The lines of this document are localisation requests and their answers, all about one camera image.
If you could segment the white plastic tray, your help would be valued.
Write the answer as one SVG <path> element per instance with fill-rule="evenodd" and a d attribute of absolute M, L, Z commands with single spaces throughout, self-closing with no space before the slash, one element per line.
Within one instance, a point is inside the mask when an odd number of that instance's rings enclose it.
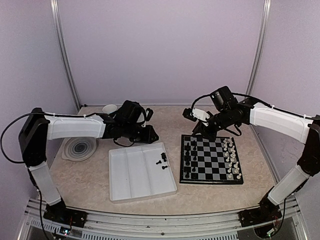
<path fill-rule="evenodd" d="M 166 154 L 167 161 L 161 157 Z M 115 204 L 150 200 L 177 193 L 162 142 L 112 149 L 108 152 L 109 199 Z"/>

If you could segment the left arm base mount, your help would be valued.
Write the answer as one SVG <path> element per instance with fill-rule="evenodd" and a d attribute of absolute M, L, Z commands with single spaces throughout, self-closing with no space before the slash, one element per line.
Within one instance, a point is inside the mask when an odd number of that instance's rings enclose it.
<path fill-rule="evenodd" d="M 50 220 L 55 223 L 68 225 L 70 227 L 84 228 L 88 213 L 85 211 L 75 209 L 58 209 L 49 210 L 46 209 L 43 217 L 46 220 Z"/>

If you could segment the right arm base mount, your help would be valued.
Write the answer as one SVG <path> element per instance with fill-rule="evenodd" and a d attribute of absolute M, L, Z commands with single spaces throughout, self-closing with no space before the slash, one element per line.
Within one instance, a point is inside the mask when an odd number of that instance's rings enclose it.
<path fill-rule="evenodd" d="M 276 218 L 281 219 L 282 213 L 279 209 L 273 210 L 272 212 L 263 211 L 260 207 L 245 209 L 238 212 L 239 221 L 241 226 L 248 227 L 274 221 Z"/>

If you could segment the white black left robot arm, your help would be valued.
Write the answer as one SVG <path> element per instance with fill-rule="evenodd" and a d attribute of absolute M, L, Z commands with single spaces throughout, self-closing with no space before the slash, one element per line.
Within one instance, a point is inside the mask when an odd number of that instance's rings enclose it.
<path fill-rule="evenodd" d="M 138 102 L 126 100 L 115 110 L 84 115 L 66 115 L 44 112 L 36 107 L 24 117 L 19 136 L 21 164 L 27 167 L 33 185 L 50 208 L 50 214 L 63 223 L 70 211 L 56 188 L 47 164 L 47 141 L 65 138 L 112 139 L 127 138 L 132 144 L 152 144 L 159 140 L 148 122 L 153 110 Z"/>

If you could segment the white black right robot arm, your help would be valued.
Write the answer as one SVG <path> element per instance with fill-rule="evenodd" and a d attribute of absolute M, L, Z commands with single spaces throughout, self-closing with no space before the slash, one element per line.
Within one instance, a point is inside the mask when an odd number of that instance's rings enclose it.
<path fill-rule="evenodd" d="M 279 109 L 253 96 L 244 95 L 237 100 L 239 93 L 231 92 L 228 86 L 207 95 L 217 109 L 216 114 L 195 108 L 192 105 L 183 116 L 196 122 L 192 133 L 200 134 L 212 141 L 218 131 L 242 124 L 263 127 L 289 136 L 304 145 L 296 165 L 263 197 L 261 207 L 256 210 L 256 218 L 266 222 L 275 212 L 275 206 L 314 175 L 320 172 L 320 117 L 299 115 Z"/>

